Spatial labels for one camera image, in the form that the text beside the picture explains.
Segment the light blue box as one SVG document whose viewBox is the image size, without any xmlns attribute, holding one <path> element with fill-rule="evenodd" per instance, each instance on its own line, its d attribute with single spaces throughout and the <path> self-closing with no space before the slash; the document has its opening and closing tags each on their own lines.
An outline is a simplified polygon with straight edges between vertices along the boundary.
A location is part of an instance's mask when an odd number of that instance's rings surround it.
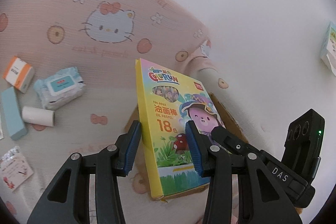
<svg viewBox="0 0 336 224">
<path fill-rule="evenodd" d="M 14 141 L 21 139 L 26 135 L 27 129 L 21 117 L 14 87 L 10 87 L 1 92 L 1 106 L 9 137 Z"/>
</svg>

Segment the baby wipes pack blue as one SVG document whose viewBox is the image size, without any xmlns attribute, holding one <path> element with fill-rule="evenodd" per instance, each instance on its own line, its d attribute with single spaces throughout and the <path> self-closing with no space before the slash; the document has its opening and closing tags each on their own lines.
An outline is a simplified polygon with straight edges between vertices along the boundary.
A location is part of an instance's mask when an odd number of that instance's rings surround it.
<svg viewBox="0 0 336 224">
<path fill-rule="evenodd" d="M 41 101 L 42 108 L 57 110 L 83 95 L 84 80 L 77 67 L 61 69 L 46 79 L 34 83 L 34 91 Z"/>
</svg>

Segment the orange white tissue pack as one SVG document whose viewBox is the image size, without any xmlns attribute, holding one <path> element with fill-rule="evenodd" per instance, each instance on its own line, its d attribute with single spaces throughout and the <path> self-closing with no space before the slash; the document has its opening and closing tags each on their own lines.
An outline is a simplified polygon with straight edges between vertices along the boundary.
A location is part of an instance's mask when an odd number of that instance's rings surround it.
<svg viewBox="0 0 336 224">
<path fill-rule="evenodd" d="M 2 78 L 21 93 L 26 93 L 34 74 L 35 70 L 30 64 L 17 56 L 13 56 Z"/>
</svg>

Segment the oil pastel box yellow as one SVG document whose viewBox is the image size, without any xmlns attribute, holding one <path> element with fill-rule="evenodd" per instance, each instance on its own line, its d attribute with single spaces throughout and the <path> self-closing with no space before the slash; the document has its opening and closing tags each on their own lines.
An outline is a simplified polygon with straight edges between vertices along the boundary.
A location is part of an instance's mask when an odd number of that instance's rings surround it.
<svg viewBox="0 0 336 224">
<path fill-rule="evenodd" d="M 187 194 L 210 180 L 196 172 L 185 125 L 195 122 L 207 137 L 223 125 L 203 84 L 144 59 L 135 62 L 139 121 L 154 200 Z"/>
</svg>

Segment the floral card in sleeve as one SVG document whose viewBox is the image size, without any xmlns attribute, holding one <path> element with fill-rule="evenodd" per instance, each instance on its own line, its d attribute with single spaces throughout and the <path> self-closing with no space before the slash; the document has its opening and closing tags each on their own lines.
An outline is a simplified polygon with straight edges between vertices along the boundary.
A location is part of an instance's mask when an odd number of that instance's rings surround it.
<svg viewBox="0 0 336 224">
<path fill-rule="evenodd" d="M 1 156 L 1 182 L 11 192 L 34 174 L 21 148 L 15 146 Z"/>
</svg>

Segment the white paper roll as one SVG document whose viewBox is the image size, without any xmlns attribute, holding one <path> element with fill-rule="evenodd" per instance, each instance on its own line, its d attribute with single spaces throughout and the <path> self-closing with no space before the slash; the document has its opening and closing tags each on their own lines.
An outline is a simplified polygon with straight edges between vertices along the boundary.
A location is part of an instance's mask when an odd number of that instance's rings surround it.
<svg viewBox="0 0 336 224">
<path fill-rule="evenodd" d="M 53 110 L 23 106 L 22 119 L 26 123 L 54 127 L 55 112 Z"/>
</svg>

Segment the brown cardboard box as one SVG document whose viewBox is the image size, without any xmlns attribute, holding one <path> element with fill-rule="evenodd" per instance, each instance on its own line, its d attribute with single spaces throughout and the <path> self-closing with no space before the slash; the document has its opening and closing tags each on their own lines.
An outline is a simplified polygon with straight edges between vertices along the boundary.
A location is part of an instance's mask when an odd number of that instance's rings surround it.
<svg viewBox="0 0 336 224">
<path fill-rule="evenodd" d="M 157 133 L 163 133 L 161 142 L 164 143 L 162 148 L 153 147 L 158 154 L 158 165 L 166 166 L 163 161 L 178 161 L 180 165 L 191 162 L 185 134 L 185 124 L 189 120 L 195 122 L 201 134 L 210 136 L 214 127 L 222 125 L 246 141 L 236 122 L 213 94 L 210 98 L 201 94 L 182 97 L 176 88 L 168 86 L 154 88 L 153 94 L 160 98 L 159 102 L 153 102 L 153 107 L 159 124 Z"/>
</svg>

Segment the small pastel box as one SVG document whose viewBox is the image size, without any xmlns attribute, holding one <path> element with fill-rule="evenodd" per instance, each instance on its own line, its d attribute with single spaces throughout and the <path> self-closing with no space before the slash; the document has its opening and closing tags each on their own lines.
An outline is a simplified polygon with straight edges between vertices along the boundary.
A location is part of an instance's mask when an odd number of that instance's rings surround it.
<svg viewBox="0 0 336 224">
<path fill-rule="evenodd" d="M 335 45 L 335 24 L 330 21 L 325 37 L 322 42 L 320 58 L 331 71 L 331 73 L 336 76 L 336 45 Z"/>
</svg>

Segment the pink hello kitty bedsheet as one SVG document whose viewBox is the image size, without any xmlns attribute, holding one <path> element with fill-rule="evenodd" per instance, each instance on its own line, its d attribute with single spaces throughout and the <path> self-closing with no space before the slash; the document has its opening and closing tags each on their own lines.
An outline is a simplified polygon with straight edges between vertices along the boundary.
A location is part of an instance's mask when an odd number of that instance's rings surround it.
<svg viewBox="0 0 336 224">
<path fill-rule="evenodd" d="M 195 76 L 224 98 L 228 88 L 209 54 L 205 26 L 170 0 L 1 0 L 1 69 L 13 55 L 35 69 L 36 80 L 77 67 L 84 93 L 56 111 L 56 126 L 29 126 L 1 153 L 18 146 L 33 175 L 17 190 L 1 185 L 1 198 L 19 223 L 66 158 L 96 153 L 115 141 L 137 104 L 135 60 L 143 58 Z"/>
</svg>

